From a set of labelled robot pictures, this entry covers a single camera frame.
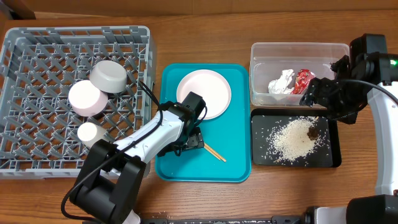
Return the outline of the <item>wooden chopstick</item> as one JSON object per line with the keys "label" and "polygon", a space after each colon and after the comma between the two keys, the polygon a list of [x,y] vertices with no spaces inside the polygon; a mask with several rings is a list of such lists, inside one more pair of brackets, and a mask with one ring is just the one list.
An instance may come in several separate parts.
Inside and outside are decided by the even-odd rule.
{"label": "wooden chopstick", "polygon": [[221,160],[219,156],[217,156],[210,148],[204,147],[212,156],[216,157],[218,160]]}
{"label": "wooden chopstick", "polygon": [[208,147],[210,148],[217,156],[220,157],[221,161],[226,162],[226,159],[224,157],[222,157],[220,154],[218,154],[214,149],[212,149],[209,145],[207,145],[206,143],[204,143],[204,147]]}

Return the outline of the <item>large white plate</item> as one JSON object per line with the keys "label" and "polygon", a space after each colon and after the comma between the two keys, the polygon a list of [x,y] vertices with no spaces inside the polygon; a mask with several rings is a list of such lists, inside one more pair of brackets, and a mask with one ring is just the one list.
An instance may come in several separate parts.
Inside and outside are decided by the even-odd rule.
{"label": "large white plate", "polygon": [[209,120],[223,114],[231,102],[231,88],[227,80],[212,70],[195,70],[183,77],[177,87],[177,101],[181,103],[185,97],[194,92],[206,103],[207,113],[203,111],[199,118]]}

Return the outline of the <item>rice and food scraps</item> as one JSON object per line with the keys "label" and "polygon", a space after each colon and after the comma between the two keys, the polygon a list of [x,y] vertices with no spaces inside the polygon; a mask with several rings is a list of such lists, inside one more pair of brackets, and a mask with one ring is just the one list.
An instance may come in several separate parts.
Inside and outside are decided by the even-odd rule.
{"label": "rice and food scraps", "polygon": [[258,140],[262,159],[271,164],[307,166],[312,156],[330,155],[328,123],[320,116],[272,116]]}

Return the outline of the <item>white paper cup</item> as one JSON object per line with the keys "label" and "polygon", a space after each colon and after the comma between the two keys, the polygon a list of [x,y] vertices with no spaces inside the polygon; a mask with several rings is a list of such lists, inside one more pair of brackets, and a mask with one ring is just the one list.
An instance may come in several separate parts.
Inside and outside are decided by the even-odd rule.
{"label": "white paper cup", "polygon": [[79,140],[89,149],[100,139],[107,141],[106,133],[104,128],[91,122],[81,124],[77,130]]}

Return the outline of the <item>grey bowl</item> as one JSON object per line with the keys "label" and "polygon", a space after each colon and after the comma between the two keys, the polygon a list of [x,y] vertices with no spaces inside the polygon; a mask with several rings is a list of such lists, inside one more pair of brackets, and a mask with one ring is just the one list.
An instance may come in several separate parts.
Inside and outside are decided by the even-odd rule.
{"label": "grey bowl", "polygon": [[90,82],[106,93],[120,93],[126,87],[127,71],[114,61],[102,60],[93,67]]}

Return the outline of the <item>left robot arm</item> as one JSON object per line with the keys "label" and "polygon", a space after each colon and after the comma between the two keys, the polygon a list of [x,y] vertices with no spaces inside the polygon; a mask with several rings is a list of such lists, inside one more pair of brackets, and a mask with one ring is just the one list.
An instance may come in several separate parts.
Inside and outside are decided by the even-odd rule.
{"label": "left robot arm", "polygon": [[205,109],[200,95],[190,92],[182,103],[168,101],[156,116],[132,135],[110,143],[96,141],[73,188],[65,196],[97,223],[140,223],[133,208],[147,163],[167,152],[176,155],[199,133],[197,119]]}

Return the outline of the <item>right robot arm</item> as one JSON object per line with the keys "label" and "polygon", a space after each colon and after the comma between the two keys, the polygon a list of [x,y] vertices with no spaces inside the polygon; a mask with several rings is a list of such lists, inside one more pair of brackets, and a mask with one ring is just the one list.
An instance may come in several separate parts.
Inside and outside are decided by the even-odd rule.
{"label": "right robot arm", "polygon": [[397,223],[397,55],[388,53],[381,34],[363,34],[349,47],[349,55],[331,65],[335,78],[312,79],[300,104],[324,106],[327,118],[346,124],[370,106],[378,159],[375,194],[344,207],[309,207],[301,223]]}

